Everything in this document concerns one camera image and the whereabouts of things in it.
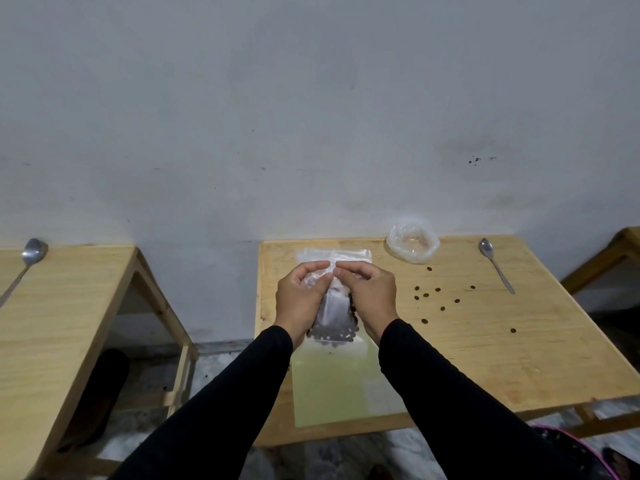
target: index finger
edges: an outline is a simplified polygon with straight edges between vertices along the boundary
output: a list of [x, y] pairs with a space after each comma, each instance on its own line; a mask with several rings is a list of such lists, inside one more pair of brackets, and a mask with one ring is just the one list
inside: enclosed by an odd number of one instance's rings
[[309, 261], [309, 262], [302, 262], [299, 265], [295, 266], [295, 268], [293, 268], [289, 274], [287, 275], [288, 278], [297, 278], [298, 281], [302, 281], [305, 279], [305, 276], [308, 273], [313, 273], [314, 271], [317, 271], [318, 269], [326, 269], [329, 267], [331, 263], [329, 261]]
[[379, 276], [384, 272], [384, 269], [381, 267], [366, 261], [336, 261], [335, 265], [352, 273], [364, 276], [367, 279]]

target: tabletop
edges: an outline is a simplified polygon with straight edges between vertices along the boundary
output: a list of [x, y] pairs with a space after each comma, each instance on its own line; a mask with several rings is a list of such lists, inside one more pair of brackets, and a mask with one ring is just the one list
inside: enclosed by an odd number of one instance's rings
[[[2, 291], [20, 252], [0, 250]], [[52, 247], [0, 308], [0, 478], [25, 478], [60, 440], [135, 257], [135, 246]]]
[[[491, 261], [480, 254], [477, 243], [482, 237], [492, 242], [495, 259], [515, 295], [506, 290]], [[519, 238], [440, 240], [440, 249], [426, 265], [391, 256], [383, 239], [261, 243], [255, 335], [275, 320], [277, 283], [296, 265], [297, 250], [369, 249], [375, 265], [396, 275], [399, 316], [512, 411], [552, 410], [640, 394], [635, 369]], [[400, 413], [295, 428], [290, 371], [256, 445], [412, 425], [409, 415]]]

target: finger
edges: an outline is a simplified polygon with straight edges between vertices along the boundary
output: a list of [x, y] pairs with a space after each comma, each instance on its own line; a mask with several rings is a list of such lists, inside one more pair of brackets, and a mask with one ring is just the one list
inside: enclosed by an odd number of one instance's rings
[[295, 266], [291, 272], [287, 275], [288, 278], [297, 278], [298, 281], [305, 279], [308, 273], [313, 273], [318, 269], [328, 268], [331, 263], [329, 261], [309, 261], [302, 262]]
[[333, 275], [331, 273], [323, 274], [316, 284], [313, 286], [312, 290], [316, 291], [320, 296], [324, 296], [327, 290], [329, 290], [329, 286], [331, 286], [331, 282], [333, 281]]
[[373, 278], [384, 272], [384, 269], [366, 261], [338, 261], [335, 265], [365, 278]]
[[347, 271], [346, 269], [340, 269], [339, 267], [333, 270], [333, 274], [336, 278], [338, 278], [343, 285], [347, 286], [350, 290], [353, 290], [353, 287], [358, 282], [358, 277]]

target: person's right hand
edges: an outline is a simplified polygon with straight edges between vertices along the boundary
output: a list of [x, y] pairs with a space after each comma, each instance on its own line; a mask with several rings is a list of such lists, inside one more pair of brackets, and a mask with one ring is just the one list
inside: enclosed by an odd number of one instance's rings
[[365, 330], [380, 346], [382, 332], [398, 318], [396, 277], [366, 261], [338, 261], [333, 275], [351, 290], [353, 304]]

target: silver spoon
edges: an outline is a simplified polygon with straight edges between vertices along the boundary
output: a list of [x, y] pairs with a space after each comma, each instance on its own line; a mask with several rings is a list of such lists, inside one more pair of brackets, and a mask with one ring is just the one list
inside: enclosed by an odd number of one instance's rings
[[496, 270], [498, 271], [498, 274], [500, 275], [500, 279], [502, 279], [502, 282], [507, 287], [507, 290], [509, 290], [509, 292], [512, 294], [516, 294], [516, 292], [513, 290], [513, 287], [507, 281], [507, 277], [501, 272], [500, 267], [493, 260], [493, 246], [491, 245], [491, 242], [489, 242], [489, 239], [484, 238], [482, 241], [480, 241], [478, 243], [478, 248], [480, 249], [480, 252], [484, 254], [484, 256], [491, 259], [491, 262], [493, 263]]
[[13, 280], [9, 288], [0, 296], [0, 306], [4, 305], [4, 302], [11, 296], [13, 290], [15, 290], [20, 280], [25, 275], [25, 273], [29, 270], [31, 266], [39, 263], [44, 259], [44, 256], [47, 255], [47, 251], [49, 250], [49, 246], [46, 242], [42, 242], [39, 239], [30, 239], [27, 244], [25, 244], [24, 249], [22, 250], [22, 261], [24, 263], [24, 269], [18, 274], [16, 279]]

